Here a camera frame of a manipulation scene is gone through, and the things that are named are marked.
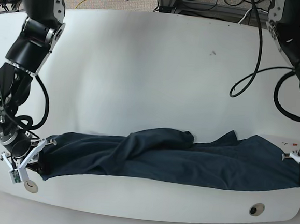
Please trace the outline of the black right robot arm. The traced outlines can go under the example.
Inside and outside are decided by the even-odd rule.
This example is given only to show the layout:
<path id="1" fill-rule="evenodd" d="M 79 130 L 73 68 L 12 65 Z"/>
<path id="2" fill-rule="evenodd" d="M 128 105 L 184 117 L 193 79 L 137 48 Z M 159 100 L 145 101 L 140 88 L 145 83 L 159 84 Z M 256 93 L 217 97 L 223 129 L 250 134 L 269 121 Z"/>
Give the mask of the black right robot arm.
<path id="1" fill-rule="evenodd" d="M 35 134 L 48 118 L 48 95 L 38 123 L 28 115 L 18 115 L 17 111 L 27 101 L 31 82 L 39 80 L 43 64 L 65 29 L 64 0 L 22 1 L 26 19 L 0 67 L 0 144 L 5 149 L 1 160 L 7 164 L 15 184 L 28 181 L 28 169 L 40 171 L 39 154 L 45 146 L 53 144 L 53 140 Z"/>

